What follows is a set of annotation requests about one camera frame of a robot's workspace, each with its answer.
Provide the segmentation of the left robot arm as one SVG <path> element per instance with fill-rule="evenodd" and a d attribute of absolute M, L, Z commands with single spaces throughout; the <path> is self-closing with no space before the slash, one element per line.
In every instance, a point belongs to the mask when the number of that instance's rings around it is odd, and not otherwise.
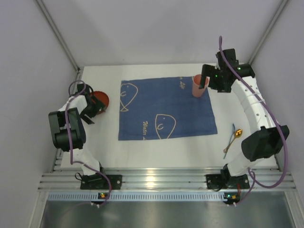
<path fill-rule="evenodd" d="M 85 176 L 103 176 L 101 163 L 86 146 L 84 124 L 94 124 L 92 119 L 105 112 L 108 104 L 97 98 L 93 88 L 84 81 L 77 80 L 72 84 L 76 84 L 76 92 L 69 93 L 67 102 L 48 114 L 53 145 L 69 153 L 70 164 L 79 164 Z"/>

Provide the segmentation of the blue cloth placemat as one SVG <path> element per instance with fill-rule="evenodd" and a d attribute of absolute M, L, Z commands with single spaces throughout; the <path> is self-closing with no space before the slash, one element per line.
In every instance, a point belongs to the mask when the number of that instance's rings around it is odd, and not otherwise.
<path fill-rule="evenodd" d="M 124 80 L 120 88 L 120 141 L 163 140 L 218 133 L 208 90 L 192 94 L 193 78 Z"/>

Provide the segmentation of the blue handled utensil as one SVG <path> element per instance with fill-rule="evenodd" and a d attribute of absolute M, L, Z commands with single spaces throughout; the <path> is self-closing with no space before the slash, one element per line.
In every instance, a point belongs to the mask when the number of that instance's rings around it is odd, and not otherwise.
<path fill-rule="evenodd" d="M 226 148 L 224 149 L 224 157 L 223 157 L 223 159 L 225 159 L 226 158 L 226 155 L 227 155 L 227 152 L 228 152 L 228 146 L 230 145 L 230 143 L 232 142 L 232 139 L 233 139 L 233 137 L 234 137 L 234 133 L 235 133 L 235 130 L 236 130 L 236 128 L 235 128 L 235 124 L 233 123 L 232 124 L 232 133 L 231 133 L 231 136 L 230 136 L 230 139 L 229 139 L 229 142 L 228 142 L 228 145 L 226 146 Z"/>

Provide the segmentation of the pink plastic cup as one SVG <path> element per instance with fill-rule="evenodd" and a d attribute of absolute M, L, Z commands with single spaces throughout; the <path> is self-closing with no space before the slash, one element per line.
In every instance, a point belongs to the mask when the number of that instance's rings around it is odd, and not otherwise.
<path fill-rule="evenodd" d="M 193 84 L 192 84 L 192 95 L 196 98 L 201 97 L 205 90 L 208 88 L 209 85 L 209 77 L 206 78 L 205 80 L 205 86 L 204 88 L 200 88 L 200 80 L 201 80 L 201 75 L 195 75 L 193 77 Z"/>

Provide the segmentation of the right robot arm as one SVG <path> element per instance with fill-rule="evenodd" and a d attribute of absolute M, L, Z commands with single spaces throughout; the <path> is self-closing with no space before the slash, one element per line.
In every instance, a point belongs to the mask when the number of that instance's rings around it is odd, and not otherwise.
<path fill-rule="evenodd" d="M 255 73 L 250 64 L 240 64 L 235 49 L 216 54 L 216 66 L 204 64 L 202 78 L 209 79 L 208 87 L 219 93 L 233 92 L 244 109 L 250 126 L 250 135 L 241 143 L 241 151 L 225 165 L 230 177 L 244 175 L 264 159 L 279 153 L 289 135 L 287 125 L 277 128 L 258 89 Z"/>

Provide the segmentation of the red plate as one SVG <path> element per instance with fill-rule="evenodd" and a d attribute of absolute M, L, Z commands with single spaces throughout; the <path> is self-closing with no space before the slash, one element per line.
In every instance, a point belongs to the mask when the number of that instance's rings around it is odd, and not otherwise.
<path fill-rule="evenodd" d="M 94 91 L 90 94 L 91 100 L 94 104 L 97 114 L 101 114 L 106 111 L 109 106 L 109 97 L 106 93 L 101 91 Z"/>

